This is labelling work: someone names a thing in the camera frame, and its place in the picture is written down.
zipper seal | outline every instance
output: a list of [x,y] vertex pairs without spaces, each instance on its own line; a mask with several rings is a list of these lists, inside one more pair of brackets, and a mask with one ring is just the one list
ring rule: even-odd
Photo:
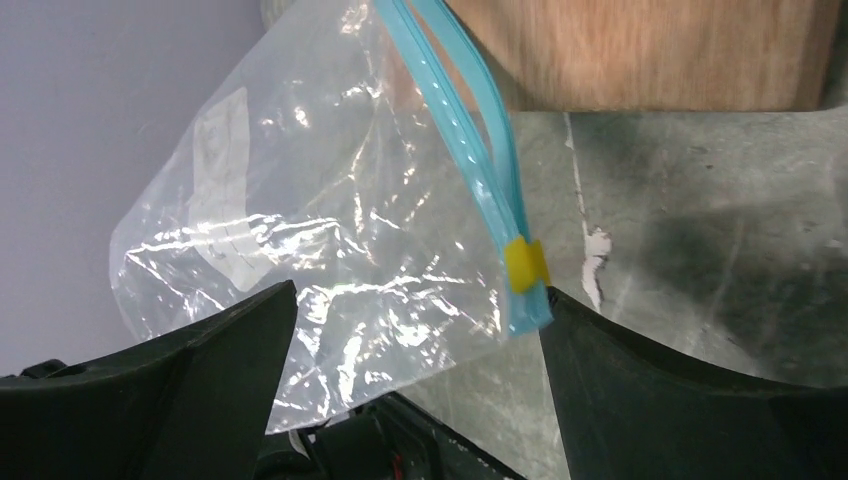
[[[531,269],[530,276],[527,277],[529,280],[525,278],[525,283],[533,286],[526,293],[517,291],[516,285],[510,281],[512,291],[507,292],[510,334],[521,335],[538,330],[552,320],[542,280],[544,275],[540,273],[540,265],[535,260],[539,255],[534,252],[541,252],[541,245],[538,249],[535,247],[515,248],[516,244],[527,245],[527,241],[519,231],[516,216],[510,208],[511,202],[504,195],[501,184],[498,182],[480,132],[412,11],[404,0],[374,0],[374,5],[430,107],[430,114],[436,127],[475,199],[477,208],[504,262],[507,277],[510,277],[510,273],[516,269]],[[441,24],[444,20],[434,19],[434,24]],[[503,116],[508,122],[503,102],[499,103]],[[489,122],[495,122],[495,120],[491,120],[490,117],[487,125]],[[511,129],[508,123],[505,125],[503,128],[509,132],[509,135],[502,139],[511,140]],[[501,140],[499,140],[501,147],[498,152],[509,151],[510,143]],[[514,141],[512,141],[511,149],[514,152]],[[518,254],[508,257],[508,251],[518,252]]]

clear plastic bag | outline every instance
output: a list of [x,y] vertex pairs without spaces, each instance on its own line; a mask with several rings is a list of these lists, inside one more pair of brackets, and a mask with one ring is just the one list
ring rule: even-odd
[[[271,431],[318,422],[490,351],[510,326],[549,320],[541,281],[520,295],[508,286],[504,250],[529,236],[523,211],[509,211],[520,186],[504,200],[485,147],[463,137],[477,133],[462,127],[467,111],[399,104],[397,50],[377,3],[296,2],[112,237],[112,287],[140,340],[295,281],[298,325]],[[448,105],[439,95],[453,88],[433,78],[428,100]]]

white wall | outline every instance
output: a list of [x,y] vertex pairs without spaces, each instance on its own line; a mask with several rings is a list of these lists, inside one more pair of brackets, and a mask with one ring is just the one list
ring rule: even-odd
[[131,344],[109,236],[262,32],[258,0],[0,1],[0,375]]

blue zipper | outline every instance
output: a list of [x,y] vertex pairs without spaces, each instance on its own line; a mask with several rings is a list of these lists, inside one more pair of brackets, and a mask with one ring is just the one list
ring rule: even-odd
[[[468,109],[406,2],[374,0],[374,5],[418,84],[503,258],[504,250],[517,238],[531,241],[509,116],[483,59],[443,0],[412,1],[474,92],[489,130],[497,172]],[[512,335],[536,331],[550,323],[544,282],[535,282],[521,294],[507,291]]]

yellow slider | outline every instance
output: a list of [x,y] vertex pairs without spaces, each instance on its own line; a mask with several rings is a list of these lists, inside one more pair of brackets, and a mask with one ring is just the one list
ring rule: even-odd
[[539,280],[546,286],[551,285],[548,262],[539,240],[528,244],[524,236],[519,235],[504,248],[504,263],[509,285],[515,293],[530,290]]

